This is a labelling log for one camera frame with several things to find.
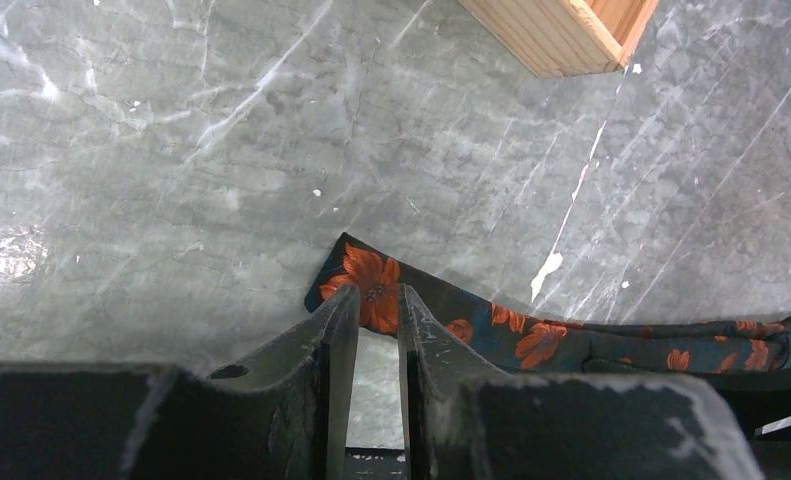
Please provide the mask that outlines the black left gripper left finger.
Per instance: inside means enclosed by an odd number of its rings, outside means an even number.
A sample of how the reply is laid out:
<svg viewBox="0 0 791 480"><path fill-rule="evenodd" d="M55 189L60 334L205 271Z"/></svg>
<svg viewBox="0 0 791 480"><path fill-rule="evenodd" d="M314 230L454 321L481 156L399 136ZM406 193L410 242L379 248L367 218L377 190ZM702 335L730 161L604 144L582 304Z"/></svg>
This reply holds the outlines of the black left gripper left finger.
<svg viewBox="0 0 791 480"><path fill-rule="evenodd" d="M0 362L0 479L338 479L360 298L201 377L163 363Z"/></svg>

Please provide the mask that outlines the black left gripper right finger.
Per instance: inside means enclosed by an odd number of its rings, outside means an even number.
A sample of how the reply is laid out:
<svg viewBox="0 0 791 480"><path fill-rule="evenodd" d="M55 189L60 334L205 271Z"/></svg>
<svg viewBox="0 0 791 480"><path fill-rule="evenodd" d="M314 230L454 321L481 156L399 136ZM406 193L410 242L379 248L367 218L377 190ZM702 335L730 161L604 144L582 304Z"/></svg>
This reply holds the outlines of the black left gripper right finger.
<svg viewBox="0 0 791 480"><path fill-rule="evenodd" d="M411 479L759 479L724 399L673 374L509 374L399 291Z"/></svg>

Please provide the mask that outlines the black tie orange flowers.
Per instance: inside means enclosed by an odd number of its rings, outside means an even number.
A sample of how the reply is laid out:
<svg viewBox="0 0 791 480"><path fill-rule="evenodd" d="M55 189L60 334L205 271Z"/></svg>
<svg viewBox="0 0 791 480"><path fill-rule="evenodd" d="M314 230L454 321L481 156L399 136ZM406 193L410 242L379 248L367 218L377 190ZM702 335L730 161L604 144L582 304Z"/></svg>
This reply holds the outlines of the black tie orange flowers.
<svg viewBox="0 0 791 480"><path fill-rule="evenodd" d="M501 369L520 373L674 372L701 377L749 430L791 416L791 317L678 325L609 325L541 319L481 298L341 235L304 304L341 287L360 294L360 325L395 336L399 292L411 287L434 318Z"/></svg>

